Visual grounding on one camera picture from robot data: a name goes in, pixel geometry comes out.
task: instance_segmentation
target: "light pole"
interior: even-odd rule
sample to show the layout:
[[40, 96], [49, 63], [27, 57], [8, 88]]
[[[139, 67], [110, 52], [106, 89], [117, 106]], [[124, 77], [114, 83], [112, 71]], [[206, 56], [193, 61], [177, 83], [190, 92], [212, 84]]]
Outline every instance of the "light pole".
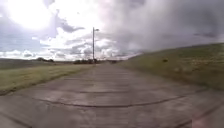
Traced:
[[93, 27], [93, 64], [95, 63], [95, 32], [99, 31], [99, 29], [95, 29]]

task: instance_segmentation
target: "hill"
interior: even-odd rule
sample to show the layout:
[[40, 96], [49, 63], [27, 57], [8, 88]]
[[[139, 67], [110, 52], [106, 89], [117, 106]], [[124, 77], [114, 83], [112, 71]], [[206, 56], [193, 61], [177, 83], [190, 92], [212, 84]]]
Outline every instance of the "hill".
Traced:
[[224, 44], [147, 53], [122, 65], [178, 81], [224, 89]]

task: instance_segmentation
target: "grass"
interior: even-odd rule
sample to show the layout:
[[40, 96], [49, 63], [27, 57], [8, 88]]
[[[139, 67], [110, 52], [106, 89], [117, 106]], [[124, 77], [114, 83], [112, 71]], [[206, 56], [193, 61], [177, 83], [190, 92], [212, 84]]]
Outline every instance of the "grass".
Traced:
[[19, 60], [19, 59], [0, 59], [0, 70], [17, 69], [37, 66], [52, 66], [58, 63], [40, 62], [35, 60]]
[[224, 44], [148, 53], [122, 65], [182, 82], [224, 89]]
[[0, 70], [0, 95], [90, 68], [89, 65], [43, 66]]

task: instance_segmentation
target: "road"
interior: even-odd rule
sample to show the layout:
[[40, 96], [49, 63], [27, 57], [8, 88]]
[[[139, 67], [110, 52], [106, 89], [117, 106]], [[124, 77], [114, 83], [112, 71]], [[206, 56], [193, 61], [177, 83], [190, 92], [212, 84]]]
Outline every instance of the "road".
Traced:
[[101, 65], [0, 97], [0, 128], [223, 128], [223, 92]]

